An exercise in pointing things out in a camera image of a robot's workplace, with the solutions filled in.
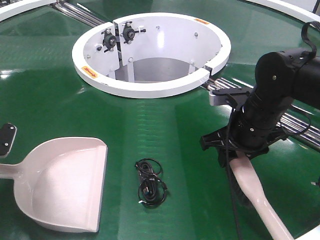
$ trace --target dustpan handle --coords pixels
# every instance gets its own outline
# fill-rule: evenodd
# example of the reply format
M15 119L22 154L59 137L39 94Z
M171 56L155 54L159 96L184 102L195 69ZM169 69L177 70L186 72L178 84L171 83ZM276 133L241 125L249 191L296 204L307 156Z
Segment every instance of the dustpan handle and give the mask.
M0 179L14 179L18 172L17 165L0 164Z

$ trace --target metal rail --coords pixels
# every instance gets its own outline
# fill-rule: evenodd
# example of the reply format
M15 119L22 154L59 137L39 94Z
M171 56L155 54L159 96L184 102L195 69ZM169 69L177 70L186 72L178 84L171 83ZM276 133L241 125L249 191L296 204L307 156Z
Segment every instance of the metal rail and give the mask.
M53 8L62 12L63 14L73 19L76 19L84 24L87 24L93 28L105 23L105 21L92 15L88 11L85 11L84 9L76 7L68 2L57 2L57 3L53 3L52 6Z
M218 89L230 89L230 88L240 88L241 86L221 77L216 80L209 79L206 84L202 85L208 91L218 90ZM288 131L293 133L298 133L308 127L308 123L292 116L289 113L285 113L281 118L281 125L285 127ZM295 139L303 142L304 144L310 146L311 148L320 152L320 129L311 126L305 133L292 136Z

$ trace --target coiled black cable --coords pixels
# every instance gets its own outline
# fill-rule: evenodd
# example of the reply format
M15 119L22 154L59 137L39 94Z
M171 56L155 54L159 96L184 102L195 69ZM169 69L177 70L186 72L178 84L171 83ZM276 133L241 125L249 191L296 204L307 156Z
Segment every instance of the coiled black cable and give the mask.
M151 162L158 165L158 172L154 171ZM134 166L138 171L140 181L137 192L139 203L151 208L162 204L167 197L166 191L168 188L158 176L163 173L160 163L153 158L143 158L137 161Z

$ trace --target white handle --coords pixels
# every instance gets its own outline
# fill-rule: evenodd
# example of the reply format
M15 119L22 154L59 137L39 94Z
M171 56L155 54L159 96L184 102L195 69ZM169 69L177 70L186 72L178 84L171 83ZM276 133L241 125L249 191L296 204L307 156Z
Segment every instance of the white handle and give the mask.
M17 164L0 164L0 179L14 179L18 169Z
M293 240L290 232L269 204L259 177L250 160L243 152L236 152L238 158L230 161L233 174L247 198L260 215L274 240Z

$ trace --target circular opening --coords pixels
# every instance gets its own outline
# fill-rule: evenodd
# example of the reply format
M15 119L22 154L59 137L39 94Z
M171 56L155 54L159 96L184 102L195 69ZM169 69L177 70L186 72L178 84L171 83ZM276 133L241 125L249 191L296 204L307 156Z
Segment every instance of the circular opening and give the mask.
M180 79L189 74L190 65L184 61L154 57L135 61L133 63L135 83L160 83ZM115 79L127 82L127 66L120 66L115 71Z
M89 30L75 43L72 58L78 74L104 92L162 98L206 82L223 68L230 50L226 34L207 21L144 13Z

